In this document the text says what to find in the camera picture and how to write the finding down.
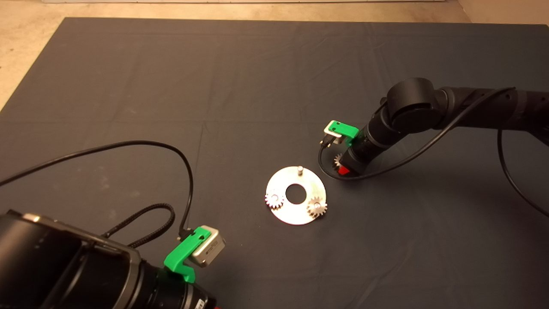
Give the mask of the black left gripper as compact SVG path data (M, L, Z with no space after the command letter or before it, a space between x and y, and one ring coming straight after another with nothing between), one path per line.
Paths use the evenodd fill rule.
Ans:
M216 309L217 299L180 274L142 263L143 309Z

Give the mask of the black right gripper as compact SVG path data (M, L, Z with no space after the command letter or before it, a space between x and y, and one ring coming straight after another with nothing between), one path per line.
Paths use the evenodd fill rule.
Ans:
M388 149L389 129L386 125L366 125L341 157L341 176L363 174L369 163Z

